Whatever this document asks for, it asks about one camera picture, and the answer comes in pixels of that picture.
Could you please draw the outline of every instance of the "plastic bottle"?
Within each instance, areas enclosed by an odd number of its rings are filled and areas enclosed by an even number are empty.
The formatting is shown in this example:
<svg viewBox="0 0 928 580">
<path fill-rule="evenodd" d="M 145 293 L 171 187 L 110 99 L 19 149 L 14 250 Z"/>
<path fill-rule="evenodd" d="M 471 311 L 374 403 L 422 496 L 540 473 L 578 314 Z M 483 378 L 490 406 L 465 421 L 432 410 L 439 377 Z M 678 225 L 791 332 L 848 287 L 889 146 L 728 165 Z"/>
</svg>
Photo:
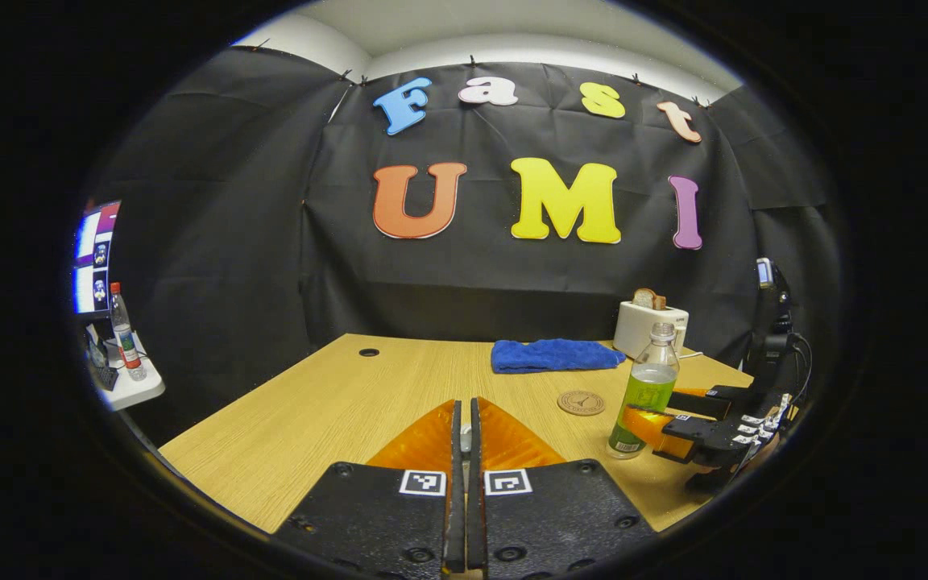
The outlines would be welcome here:
<svg viewBox="0 0 928 580">
<path fill-rule="evenodd" d="M 121 360 L 135 381 L 145 378 L 147 372 L 139 358 L 139 350 L 135 349 L 135 338 L 131 333 L 131 319 L 128 318 L 128 309 L 121 298 L 121 283 L 110 284 L 110 322 L 114 323 L 114 336 L 117 337 L 117 346 L 121 350 Z"/>
<path fill-rule="evenodd" d="M 615 428 L 607 440 L 607 455 L 616 459 L 631 459 L 647 448 L 647 443 L 631 433 L 622 423 L 626 405 L 664 411 L 671 399 L 671 390 L 678 378 L 678 356 L 674 349 L 675 327 L 667 322 L 655 322 L 651 329 L 651 344 L 632 364 L 625 399 L 618 411 Z"/>
</svg>

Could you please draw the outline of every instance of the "white wall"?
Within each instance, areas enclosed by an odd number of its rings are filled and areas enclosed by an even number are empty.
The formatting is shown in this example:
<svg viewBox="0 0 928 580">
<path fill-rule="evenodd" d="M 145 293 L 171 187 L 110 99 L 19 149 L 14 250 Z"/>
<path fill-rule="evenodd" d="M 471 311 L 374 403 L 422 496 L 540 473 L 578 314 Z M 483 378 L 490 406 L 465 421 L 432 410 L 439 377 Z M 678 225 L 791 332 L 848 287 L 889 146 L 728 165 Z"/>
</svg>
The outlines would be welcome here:
<svg viewBox="0 0 928 580">
<path fill-rule="evenodd" d="M 637 55 L 622 48 L 590 43 L 588 40 L 545 34 L 482 34 L 459 36 L 423 43 L 377 56 L 364 73 L 368 78 L 385 77 L 405 70 L 461 64 L 474 55 L 476 62 L 532 62 L 600 70 L 655 85 L 688 99 L 696 95 L 711 102 L 738 87 L 712 85 L 695 74 L 660 62 L 651 56 Z"/>
<path fill-rule="evenodd" d="M 284 14 L 265 23 L 236 45 L 261 44 L 266 48 L 303 56 L 342 74 L 353 69 L 350 78 L 361 74 L 379 78 L 404 71 L 469 62 L 532 62 L 600 70 L 629 78 L 640 74 L 640 81 L 692 99 L 696 95 L 710 102 L 732 89 L 740 80 L 715 74 L 713 81 L 651 56 L 636 54 L 611 45 L 592 43 L 546 34 L 482 34 L 457 36 L 419 43 L 380 56 L 369 55 L 360 45 L 331 26 L 298 14 Z"/>
<path fill-rule="evenodd" d="M 350 76 L 357 80 L 371 62 L 371 55 L 338 30 L 298 14 L 277 16 L 233 45 L 255 47 L 264 40 L 265 48 L 303 56 L 339 74 L 351 68 Z"/>
</svg>

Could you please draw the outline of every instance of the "letter m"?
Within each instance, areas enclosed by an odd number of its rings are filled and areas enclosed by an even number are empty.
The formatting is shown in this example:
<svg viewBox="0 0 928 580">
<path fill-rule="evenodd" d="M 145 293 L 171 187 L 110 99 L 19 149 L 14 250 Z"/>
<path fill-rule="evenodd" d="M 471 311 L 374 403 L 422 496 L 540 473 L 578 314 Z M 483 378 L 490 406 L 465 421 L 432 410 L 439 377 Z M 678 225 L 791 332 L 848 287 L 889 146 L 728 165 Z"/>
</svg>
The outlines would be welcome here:
<svg viewBox="0 0 928 580">
<path fill-rule="evenodd" d="M 618 243 L 622 232 L 615 227 L 615 199 L 611 184 L 618 172 L 599 163 L 586 163 L 578 170 L 571 188 L 545 159 L 523 157 L 511 164 L 522 176 L 522 212 L 511 226 L 515 238 L 544 239 L 549 227 L 542 221 L 546 208 L 560 238 L 567 238 L 582 212 L 578 239 L 583 242 Z"/>
</svg>

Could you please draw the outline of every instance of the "white table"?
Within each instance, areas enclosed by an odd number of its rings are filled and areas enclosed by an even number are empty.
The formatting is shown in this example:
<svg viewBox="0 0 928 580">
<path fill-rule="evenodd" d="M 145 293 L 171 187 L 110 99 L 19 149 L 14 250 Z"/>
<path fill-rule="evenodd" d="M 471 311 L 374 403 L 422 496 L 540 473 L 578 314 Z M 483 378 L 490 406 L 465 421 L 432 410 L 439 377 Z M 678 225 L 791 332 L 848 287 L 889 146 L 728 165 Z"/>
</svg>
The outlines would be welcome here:
<svg viewBox="0 0 928 580">
<path fill-rule="evenodd" d="M 133 333 L 133 335 L 135 349 L 139 350 L 139 352 L 145 352 L 139 340 L 139 334 Z M 126 368 L 122 368 L 124 363 L 119 360 L 119 353 L 110 353 L 110 366 L 118 371 L 119 376 L 117 377 L 117 383 L 114 384 L 114 390 L 99 389 L 99 392 L 102 394 L 102 399 L 107 404 L 110 404 L 114 411 L 131 407 L 132 404 L 139 404 L 163 394 L 166 388 L 163 384 L 163 377 L 152 366 L 152 361 L 147 356 L 141 357 L 141 361 L 143 361 L 143 367 L 145 367 L 145 378 L 141 379 L 141 381 L 135 381 L 135 379 L 131 378 L 131 375 L 128 375 Z"/>
</svg>

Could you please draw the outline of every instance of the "monitor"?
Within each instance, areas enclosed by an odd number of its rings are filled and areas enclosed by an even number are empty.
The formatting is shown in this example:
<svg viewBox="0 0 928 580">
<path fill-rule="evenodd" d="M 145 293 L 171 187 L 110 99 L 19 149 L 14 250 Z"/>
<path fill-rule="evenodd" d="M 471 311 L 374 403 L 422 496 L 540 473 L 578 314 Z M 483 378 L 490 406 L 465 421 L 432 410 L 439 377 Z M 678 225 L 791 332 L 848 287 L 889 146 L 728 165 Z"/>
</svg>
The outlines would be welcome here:
<svg viewBox="0 0 928 580">
<path fill-rule="evenodd" d="M 85 213 L 75 238 L 74 313 L 81 318 L 110 316 L 110 245 L 121 202 L 99 205 Z"/>
</svg>

